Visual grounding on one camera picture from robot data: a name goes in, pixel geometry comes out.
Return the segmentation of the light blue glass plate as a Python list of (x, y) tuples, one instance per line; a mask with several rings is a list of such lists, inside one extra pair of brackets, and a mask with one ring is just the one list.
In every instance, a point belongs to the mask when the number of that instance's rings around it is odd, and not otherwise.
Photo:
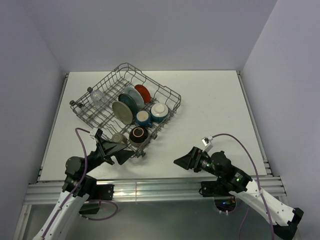
[(126, 86), (124, 88), (124, 93), (128, 94), (129, 96), (131, 96), (133, 98), (133, 100), (135, 101), (137, 108), (139, 110), (141, 110), (145, 107), (145, 102), (144, 102), (143, 97), (134, 87)]

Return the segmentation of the grey ceramic cup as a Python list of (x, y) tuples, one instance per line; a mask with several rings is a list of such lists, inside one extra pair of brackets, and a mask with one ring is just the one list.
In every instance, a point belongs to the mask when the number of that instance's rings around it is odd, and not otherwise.
[(112, 135), (111, 141), (114, 143), (123, 143), (126, 144), (127, 143), (127, 138), (125, 135), (123, 135), (120, 132), (116, 132)]

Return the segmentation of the dark teal ceramic plate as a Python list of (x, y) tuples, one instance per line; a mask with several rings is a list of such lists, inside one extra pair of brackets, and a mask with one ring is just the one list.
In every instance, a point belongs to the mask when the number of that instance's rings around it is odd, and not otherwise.
[(118, 96), (118, 101), (126, 104), (129, 107), (129, 109), (131, 110), (133, 116), (135, 116), (138, 113), (138, 106), (137, 106), (135, 100), (129, 94), (121, 93)]

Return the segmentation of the clear plastic cup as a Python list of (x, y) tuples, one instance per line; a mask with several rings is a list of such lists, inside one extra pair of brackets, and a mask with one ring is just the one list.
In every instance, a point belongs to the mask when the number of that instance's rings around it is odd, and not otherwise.
[(106, 97), (99, 89), (93, 90), (90, 93), (90, 97), (95, 107), (102, 107), (106, 104)]

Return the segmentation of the dark blue mug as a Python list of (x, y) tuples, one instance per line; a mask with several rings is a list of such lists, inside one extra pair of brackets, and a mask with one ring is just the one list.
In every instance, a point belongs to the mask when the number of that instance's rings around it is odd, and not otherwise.
[(146, 110), (140, 110), (135, 116), (135, 122), (144, 128), (152, 128), (151, 114)]

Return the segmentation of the orange small plate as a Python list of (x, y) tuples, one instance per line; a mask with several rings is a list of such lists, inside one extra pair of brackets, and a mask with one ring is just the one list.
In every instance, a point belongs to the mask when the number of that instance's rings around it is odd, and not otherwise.
[(151, 101), (151, 94), (145, 86), (142, 84), (137, 84), (134, 86), (134, 88), (140, 93), (144, 103), (149, 103)]

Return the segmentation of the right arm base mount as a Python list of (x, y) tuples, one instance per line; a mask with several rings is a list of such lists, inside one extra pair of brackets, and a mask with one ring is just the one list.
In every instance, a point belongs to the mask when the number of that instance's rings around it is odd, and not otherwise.
[(201, 181), (198, 193), (206, 197), (230, 197), (227, 189), (217, 181)]

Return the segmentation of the teal and white bowl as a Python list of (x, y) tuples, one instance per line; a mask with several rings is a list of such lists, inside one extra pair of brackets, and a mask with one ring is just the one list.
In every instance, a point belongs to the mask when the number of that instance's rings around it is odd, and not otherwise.
[(169, 114), (169, 108), (166, 104), (158, 102), (151, 107), (150, 114), (153, 122), (161, 123)]

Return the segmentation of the brown patterned bowl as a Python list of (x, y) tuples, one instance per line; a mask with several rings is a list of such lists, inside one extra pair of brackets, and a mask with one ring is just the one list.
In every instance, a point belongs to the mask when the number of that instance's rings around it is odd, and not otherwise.
[(149, 132), (145, 127), (136, 126), (129, 133), (129, 141), (135, 146), (139, 147), (149, 136)]

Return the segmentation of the grey ceramic plate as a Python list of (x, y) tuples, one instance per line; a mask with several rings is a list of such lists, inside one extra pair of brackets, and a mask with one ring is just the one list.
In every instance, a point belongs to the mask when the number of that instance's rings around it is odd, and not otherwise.
[(130, 108), (121, 101), (112, 103), (112, 110), (115, 116), (120, 119), (125, 125), (131, 125), (133, 122), (133, 114)]

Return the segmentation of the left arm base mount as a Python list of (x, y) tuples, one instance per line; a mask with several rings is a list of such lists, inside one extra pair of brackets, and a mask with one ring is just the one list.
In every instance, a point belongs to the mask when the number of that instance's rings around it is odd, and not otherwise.
[(103, 200), (111, 201), (114, 194), (113, 184), (98, 184), (88, 200), (79, 210), (80, 215), (95, 215), (101, 208)]

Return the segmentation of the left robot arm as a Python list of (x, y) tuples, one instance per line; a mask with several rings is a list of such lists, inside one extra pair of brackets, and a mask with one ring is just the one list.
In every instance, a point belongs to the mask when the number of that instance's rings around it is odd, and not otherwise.
[(96, 149), (84, 152), (83, 157), (72, 156), (65, 163), (64, 184), (58, 200), (35, 240), (64, 240), (76, 217), (96, 214), (102, 202), (111, 203), (113, 184), (98, 185), (97, 179), (88, 173), (102, 163), (123, 165), (134, 155), (127, 144), (113, 142), (102, 137), (100, 128), (93, 128), (87, 134), (94, 139)]

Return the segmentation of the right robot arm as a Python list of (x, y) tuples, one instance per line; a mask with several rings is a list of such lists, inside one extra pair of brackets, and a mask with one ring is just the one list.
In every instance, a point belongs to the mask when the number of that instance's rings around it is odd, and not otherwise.
[(223, 151), (212, 155), (193, 147), (191, 151), (174, 160), (174, 164), (198, 173), (205, 171), (217, 177), (214, 181), (202, 181), (199, 194), (203, 197), (235, 196), (272, 224), (273, 232), (283, 240), (292, 240), (298, 230), (304, 212), (292, 208), (265, 191), (259, 180), (254, 180), (243, 170), (232, 165)]

